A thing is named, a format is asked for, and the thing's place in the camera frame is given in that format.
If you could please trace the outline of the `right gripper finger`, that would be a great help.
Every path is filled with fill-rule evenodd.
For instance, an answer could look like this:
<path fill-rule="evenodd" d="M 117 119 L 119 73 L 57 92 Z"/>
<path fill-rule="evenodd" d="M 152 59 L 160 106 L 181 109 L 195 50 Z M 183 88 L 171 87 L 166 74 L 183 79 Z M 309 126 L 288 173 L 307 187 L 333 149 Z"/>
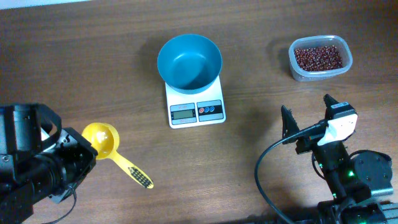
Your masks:
<path fill-rule="evenodd" d="M 340 103 L 336 101 L 332 96 L 329 94 L 326 94 L 323 97 L 323 101 L 326 105 L 326 111 L 325 111 L 325 119 L 331 120 L 331 119 L 337 119 L 339 117 L 339 112 L 340 112 Z"/>
<path fill-rule="evenodd" d="M 287 109 L 284 105 L 281 106 L 282 115 L 282 144 L 290 144 L 295 142 L 299 136 L 300 129 L 296 120 L 292 115 L 292 111 Z"/>

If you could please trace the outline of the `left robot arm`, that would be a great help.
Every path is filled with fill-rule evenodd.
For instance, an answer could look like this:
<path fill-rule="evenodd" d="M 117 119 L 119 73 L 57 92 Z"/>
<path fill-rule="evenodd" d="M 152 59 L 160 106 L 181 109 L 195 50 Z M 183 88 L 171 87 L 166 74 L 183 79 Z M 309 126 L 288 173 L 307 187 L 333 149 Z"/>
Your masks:
<path fill-rule="evenodd" d="M 1 223 L 22 223 L 44 198 L 75 197 L 97 155 L 48 106 L 1 105 Z"/>

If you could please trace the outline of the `yellow measuring scoop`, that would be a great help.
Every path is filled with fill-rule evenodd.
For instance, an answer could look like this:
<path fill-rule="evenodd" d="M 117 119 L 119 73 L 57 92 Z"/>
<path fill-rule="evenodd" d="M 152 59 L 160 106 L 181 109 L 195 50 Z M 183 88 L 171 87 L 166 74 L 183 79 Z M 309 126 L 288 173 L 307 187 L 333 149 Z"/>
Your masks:
<path fill-rule="evenodd" d="M 132 180 L 146 189 L 153 189 L 154 182 L 138 166 L 120 155 L 120 136 L 114 126 L 108 123 L 91 123 L 81 134 L 96 150 L 96 160 L 110 159 Z"/>

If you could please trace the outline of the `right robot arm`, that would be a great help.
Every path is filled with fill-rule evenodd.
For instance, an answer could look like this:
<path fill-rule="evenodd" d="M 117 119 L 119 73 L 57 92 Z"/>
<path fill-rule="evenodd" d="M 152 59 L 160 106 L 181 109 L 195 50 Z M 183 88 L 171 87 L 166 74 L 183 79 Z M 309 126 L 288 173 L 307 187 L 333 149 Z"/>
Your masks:
<path fill-rule="evenodd" d="M 334 200 L 351 198 L 361 203 L 392 195 L 392 159 L 387 154 L 358 150 L 348 154 L 344 142 L 354 134 L 358 114 L 348 102 L 323 97 L 325 117 L 318 123 L 299 129 L 291 110 L 281 107 L 282 139 L 296 143 L 296 153 L 312 152 Z"/>

